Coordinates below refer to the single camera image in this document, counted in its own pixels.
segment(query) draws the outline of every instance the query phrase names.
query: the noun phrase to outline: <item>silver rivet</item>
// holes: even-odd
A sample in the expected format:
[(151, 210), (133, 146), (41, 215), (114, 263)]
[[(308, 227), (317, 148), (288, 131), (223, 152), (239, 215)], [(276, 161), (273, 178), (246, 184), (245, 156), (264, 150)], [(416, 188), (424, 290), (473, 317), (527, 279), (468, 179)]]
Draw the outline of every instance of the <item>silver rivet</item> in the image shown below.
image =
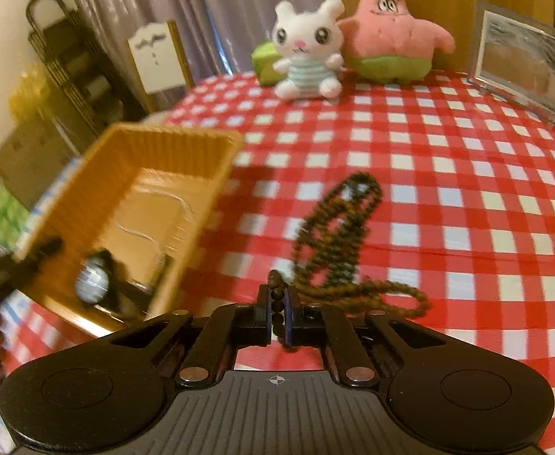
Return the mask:
[(350, 367), (349, 369), (347, 369), (345, 375), (351, 381), (356, 381), (359, 383), (374, 379), (374, 372), (369, 367), (364, 366)]
[(207, 369), (199, 366), (186, 367), (180, 372), (180, 377), (184, 381), (202, 381), (210, 376)]

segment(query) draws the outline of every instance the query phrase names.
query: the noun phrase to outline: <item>framed picture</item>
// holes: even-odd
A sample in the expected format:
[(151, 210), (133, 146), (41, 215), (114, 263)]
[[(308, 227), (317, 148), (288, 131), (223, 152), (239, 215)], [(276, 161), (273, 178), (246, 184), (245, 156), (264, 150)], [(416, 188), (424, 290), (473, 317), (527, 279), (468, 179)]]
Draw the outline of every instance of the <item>framed picture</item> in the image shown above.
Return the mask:
[(478, 4), (469, 81), (555, 125), (555, 28)]

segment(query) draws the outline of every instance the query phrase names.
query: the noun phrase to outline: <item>gray curtain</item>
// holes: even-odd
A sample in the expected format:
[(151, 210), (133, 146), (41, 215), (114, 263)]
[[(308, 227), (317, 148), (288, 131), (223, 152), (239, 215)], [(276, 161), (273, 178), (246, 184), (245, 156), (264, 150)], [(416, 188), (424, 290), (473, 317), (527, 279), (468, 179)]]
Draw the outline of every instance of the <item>gray curtain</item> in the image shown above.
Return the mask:
[[(250, 53), (267, 39), (281, 0), (75, 0), (100, 43), (134, 83), (125, 41), (150, 22), (175, 20), (196, 81), (210, 75), (251, 69)], [(290, 0), (298, 11), (315, 10), (324, 0)], [(157, 95), (172, 107), (182, 90)]]

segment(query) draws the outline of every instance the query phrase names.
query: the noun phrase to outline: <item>plush toy foot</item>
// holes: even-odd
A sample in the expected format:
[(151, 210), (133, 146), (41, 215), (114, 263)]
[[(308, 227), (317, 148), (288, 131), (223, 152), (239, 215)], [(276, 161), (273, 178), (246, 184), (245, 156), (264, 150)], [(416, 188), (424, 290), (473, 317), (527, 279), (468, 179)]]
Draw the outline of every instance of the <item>plush toy foot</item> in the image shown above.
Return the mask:
[(338, 97), (342, 90), (343, 85), (337, 78), (326, 78), (325, 80), (322, 80), (321, 84), (319, 84), (319, 93), (326, 99)]
[(284, 80), (275, 87), (275, 95), (282, 100), (293, 100), (300, 96), (300, 90), (293, 81)]

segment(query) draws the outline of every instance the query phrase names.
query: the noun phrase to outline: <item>orange plastic basket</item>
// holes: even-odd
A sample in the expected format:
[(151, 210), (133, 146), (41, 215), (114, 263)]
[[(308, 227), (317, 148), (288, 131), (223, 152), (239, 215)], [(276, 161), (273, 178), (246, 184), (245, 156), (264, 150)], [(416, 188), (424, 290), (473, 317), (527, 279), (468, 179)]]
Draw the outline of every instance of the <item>orange plastic basket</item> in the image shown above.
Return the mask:
[(77, 299), (74, 284), (82, 261), (105, 247), (124, 264), (128, 279), (149, 283), (157, 271), (158, 254), (166, 254), (173, 262), (148, 315), (172, 311), (189, 259), (242, 146), (237, 132), (139, 124), (110, 127), (16, 255), (24, 258), (49, 237), (59, 236), (64, 242), (60, 254), (45, 262), (22, 291), (99, 337), (125, 325)]

